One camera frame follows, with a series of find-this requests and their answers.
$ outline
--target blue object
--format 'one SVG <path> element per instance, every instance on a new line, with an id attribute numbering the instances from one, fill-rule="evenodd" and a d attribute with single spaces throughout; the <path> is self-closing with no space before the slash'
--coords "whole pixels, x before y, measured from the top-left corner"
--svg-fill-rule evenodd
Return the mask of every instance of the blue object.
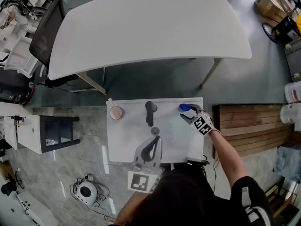
<path id="1" fill-rule="evenodd" d="M 180 104 L 180 105 L 179 105 L 179 108 L 180 108 L 182 111 L 189 111 L 189 110 L 190 110 L 190 105 L 189 105 L 189 104 Z"/>

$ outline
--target white tabletop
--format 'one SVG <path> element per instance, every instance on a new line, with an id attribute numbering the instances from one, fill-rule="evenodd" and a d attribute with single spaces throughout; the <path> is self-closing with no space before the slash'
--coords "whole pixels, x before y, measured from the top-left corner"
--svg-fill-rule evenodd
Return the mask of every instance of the white tabletop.
<path id="1" fill-rule="evenodd" d="M 40 138 L 40 116 L 27 115 L 17 128 L 18 142 L 32 151 L 42 154 Z"/>
<path id="2" fill-rule="evenodd" d="M 130 62 L 196 57 L 252 57 L 227 0 L 94 0 L 65 17 L 49 78 Z"/>
<path id="3" fill-rule="evenodd" d="M 146 123 L 145 103 L 143 100 L 117 100 L 114 104 L 121 107 L 123 116 L 115 121 L 110 117 L 112 105 L 107 102 L 107 133 L 110 161 L 132 162 L 137 147 L 153 137 L 151 127 Z M 193 130 L 180 117 L 179 105 L 198 104 L 203 108 L 203 98 L 163 98 L 151 99 L 157 106 L 154 113 L 154 127 L 160 130 L 162 138 L 162 163 L 186 162 L 187 157 L 202 160 L 204 137 Z M 196 113 L 185 112 L 188 117 Z"/>

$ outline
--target table leg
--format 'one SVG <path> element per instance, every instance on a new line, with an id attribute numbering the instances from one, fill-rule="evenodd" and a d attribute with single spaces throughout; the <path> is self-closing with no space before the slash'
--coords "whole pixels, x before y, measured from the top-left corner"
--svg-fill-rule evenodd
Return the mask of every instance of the table leg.
<path id="1" fill-rule="evenodd" d="M 82 72 L 82 73 L 77 73 L 77 75 L 84 80 L 85 82 L 87 82 L 88 84 L 92 85 L 95 89 L 99 90 L 100 92 L 102 92 L 104 95 L 107 94 L 107 91 L 101 87 L 99 84 L 97 84 L 93 79 L 91 79 L 89 76 L 87 76 L 87 72 Z"/>
<path id="2" fill-rule="evenodd" d="M 222 63 L 222 61 L 223 61 L 222 58 L 215 58 L 214 59 L 214 64 L 213 64 L 212 68 L 210 69 L 210 71 L 208 72 L 208 74 L 204 78 L 203 82 L 201 83 L 201 88 L 204 87 L 205 83 L 207 82 L 207 80 L 209 79 L 211 74 L 214 72 L 214 70 L 217 68 L 217 66 L 219 66 Z"/>

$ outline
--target black shirt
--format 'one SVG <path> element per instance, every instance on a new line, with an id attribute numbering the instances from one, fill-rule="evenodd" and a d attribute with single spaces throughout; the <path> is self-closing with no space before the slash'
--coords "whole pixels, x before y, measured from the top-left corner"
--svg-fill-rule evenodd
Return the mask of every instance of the black shirt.
<path id="1" fill-rule="evenodd" d="M 130 226 L 251 225 L 242 205 L 243 187 L 248 187 L 252 207 L 263 208 L 272 222 L 269 202 L 253 178 L 239 179 L 231 189 L 230 200 L 226 200 L 214 195 L 199 168 L 185 165 L 164 173 L 155 191 L 139 206 Z"/>

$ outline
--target floor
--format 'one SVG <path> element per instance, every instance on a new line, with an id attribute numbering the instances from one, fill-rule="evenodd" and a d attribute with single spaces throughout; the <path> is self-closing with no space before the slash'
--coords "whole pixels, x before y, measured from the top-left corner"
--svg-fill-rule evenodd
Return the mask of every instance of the floor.
<path id="1" fill-rule="evenodd" d="M 205 107 L 211 113 L 211 107 Z M 77 178 L 91 173 L 97 182 L 109 187 L 113 203 L 100 202 L 101 207 L 110 213 L 118 213 L 131 196 L 127 190 L 127 172 L 130 163 L 111 162 L 107 159 L 108 142 L 106 131 L 106 108 L 40 108 L 34 109 L 39 115 L 79 116 L 74 127 L 81 143 L 53 152 L 37 154 L 27 148 L 17 151 L 8 150 L 8 156 L 14 170 L 19 168 L 26 190 L 49 207 L 60 226 L 107 225 L 102 215 L 90 211 L 79 201 L 72 198 L 69 186 Z M 207 179 L 214 187 L 212 143 L 208 137 L 204 141 L 204 155 L 210 165 L 206 166 Z M 276 148 L 263 153 L 244 157 L 243 160 L 252 176 L 263 190 L 267 190 L 279 180 L 273 173 Z M 219 165 L 215 194 L 223 198 L 230 197 L 230 186 Z"/>
<path id="2" fill-rule="evenodd" d="M 88 1 L 65 0 L 66 12 Z M 283 46 L 273 43 L 265 35 L 261 27 L 265 19 L 254 6 L 255 0 L 228 1 L 242 22 L 253 57 L 250 60 L 225 59 L 205 88 L 199 86 L 213 64 L 211 58 L 139 62 L 107 67 L 104 86 L 108 90 L 107 96 L 98 91 L 75 94 L 37 86 L 27 106 L 100 106 L 110 97 L 114 100 L 203 97 L 207 105 L 285 103 L 284 85 L 290 82 L 290 73 Z M 90 75 L 101 83 L 102 69 L 94 70 Z M 70 84 L 75 86 L 65 87 L 89 88 L 81 80 Z"/>

